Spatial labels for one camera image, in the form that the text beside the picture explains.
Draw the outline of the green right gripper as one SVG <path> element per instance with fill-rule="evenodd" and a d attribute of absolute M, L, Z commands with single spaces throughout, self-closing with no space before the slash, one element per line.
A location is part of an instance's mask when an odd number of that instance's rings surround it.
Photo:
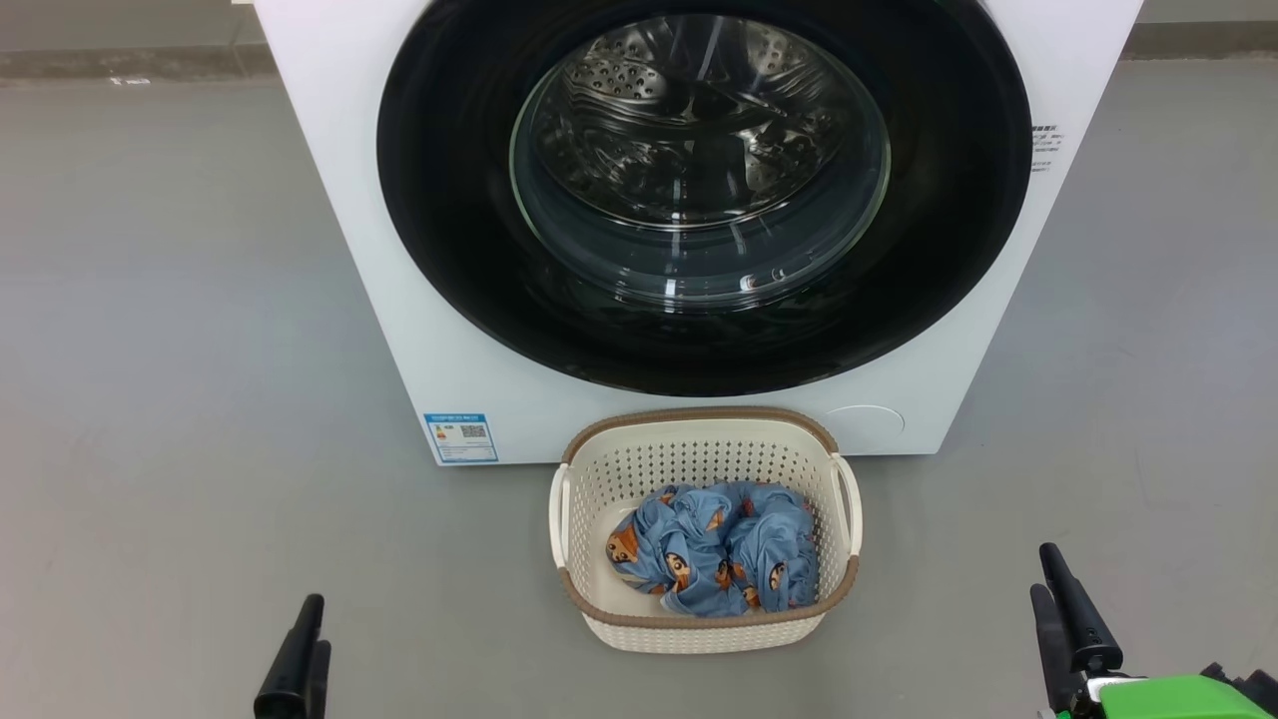
<path fill-rule="evenodd" d="M 1114 673 L 1123 651 L 1062 550 L 1042 543 L 1039 559 L 1045 586 L 1033 584 L 1030 602 L 1048 697 L 1040 718 L 1277 716 L 1277 681 L 1265 670 L 1229 677 L 1213 663 L 1197 674 Z"/>

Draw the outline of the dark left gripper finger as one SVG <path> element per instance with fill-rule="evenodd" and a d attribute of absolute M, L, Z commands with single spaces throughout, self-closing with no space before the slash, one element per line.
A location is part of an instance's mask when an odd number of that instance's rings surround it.
<path fill-rule="evenodd" d="M 320 640 L 312 655 L 308 673 L 308 719 L 325 719 L 325 699 L 328 688 L 328 667 L 332 646 L 327 640 Z"/>
<path fill-rule="evenodd" d="M 314 702 L 314 658 L 320 646 L 323 609 L 325 599 L 320 593 L 311 593 L 302 602 L 300 613 L 285 633 L 282 646 L 253 700 L 253 716 L 311 718 Z"/>

